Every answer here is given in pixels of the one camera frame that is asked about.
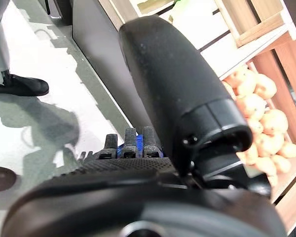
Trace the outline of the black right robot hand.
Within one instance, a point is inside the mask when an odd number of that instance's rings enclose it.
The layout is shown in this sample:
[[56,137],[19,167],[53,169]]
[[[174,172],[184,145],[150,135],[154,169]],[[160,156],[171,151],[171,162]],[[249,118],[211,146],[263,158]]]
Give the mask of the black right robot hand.
[[146,16],[122,25],[119,42],[165,156],[102,151],[18,199],[1,236],[286,236],[267,176],[237,156],[253,134],[189,40]]

